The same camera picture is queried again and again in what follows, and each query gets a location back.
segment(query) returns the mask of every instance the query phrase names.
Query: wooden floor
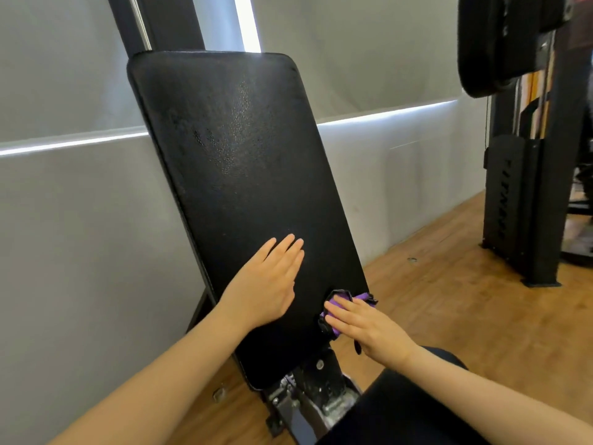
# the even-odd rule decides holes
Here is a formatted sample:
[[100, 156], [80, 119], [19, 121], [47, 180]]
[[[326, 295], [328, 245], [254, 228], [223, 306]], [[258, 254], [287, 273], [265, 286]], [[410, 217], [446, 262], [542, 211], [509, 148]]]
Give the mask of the wooden floor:
[[[524, 287], [478, 246], [483, 207], [481, 194], [367, 265], [378, 308], [419, 344], [452, 351], [473, 372], [593, 423], [593, 270], [561, 265], [562, 287]], [[362, 389], [382, 370], [345, 337], [333, 348]], [[227, 397], [216, 404], [221, 386]], [[266, 417], [228, 361], [170, 444], [293, 443], [286, 433], [272, 440]]]

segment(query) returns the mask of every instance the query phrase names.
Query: hand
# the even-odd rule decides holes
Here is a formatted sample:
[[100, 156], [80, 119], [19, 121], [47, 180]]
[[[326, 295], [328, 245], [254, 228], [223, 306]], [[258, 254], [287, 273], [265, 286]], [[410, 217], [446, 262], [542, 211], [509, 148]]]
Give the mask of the hand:
[[404, 373], [410, 357], [420, 349], [396, 322], [361, 299], [348, 301], [335, 296], [341, 306], [326, 301], [326, 309], [334, 315], [326, 321], [339, 332], [360, 343], [365, 354], [381, 365]]
[[247, 334], [250, 330], [282, 317], [291, 305], [295, 277], [305, 257], [303, 240], [294, 243], [287, 235], [276, 248], [268, 240], [239, 270], [226, 287], [217, 307], [225, 317]]

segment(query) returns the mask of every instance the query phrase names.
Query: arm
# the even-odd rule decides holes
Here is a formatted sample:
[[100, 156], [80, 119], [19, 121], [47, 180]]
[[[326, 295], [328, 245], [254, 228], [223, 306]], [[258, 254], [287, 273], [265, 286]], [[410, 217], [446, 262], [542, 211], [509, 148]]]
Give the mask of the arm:
[[74, 422], [50, 445], [161, 445], [247, 333], [294, 299], [303, 241], [270, 239], [233, 278], [220, 303], [178, 343]]
[[326, 303], [326, 321], [364, 352], [439, 400], [495, 445], [590, 444], [593, 427], [444, 361], [415, 344], [387, 315], [358, 299]]

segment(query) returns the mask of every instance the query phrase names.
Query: black padded backrest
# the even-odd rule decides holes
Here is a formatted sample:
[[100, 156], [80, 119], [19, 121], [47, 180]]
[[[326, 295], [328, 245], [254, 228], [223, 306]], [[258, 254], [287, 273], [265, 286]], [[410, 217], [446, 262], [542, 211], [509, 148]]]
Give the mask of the black padded backrest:
[[216, 299], [270, 237], [305, 241], [292, 306], [237, 349], [247, 382], [268, 388], [327, 343], [316, 320], [331, 290], [367, 291], [297, 67], [281, 54], [152, 52], [128, 74]]

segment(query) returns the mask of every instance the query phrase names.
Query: roller blind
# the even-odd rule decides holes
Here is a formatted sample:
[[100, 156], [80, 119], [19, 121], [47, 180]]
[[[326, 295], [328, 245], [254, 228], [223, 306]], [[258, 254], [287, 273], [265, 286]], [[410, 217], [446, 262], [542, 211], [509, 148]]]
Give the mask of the roller blind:
[[294, 59], [318, 121], [461, 93], [457, 0], [251, 0], [262, 51]]

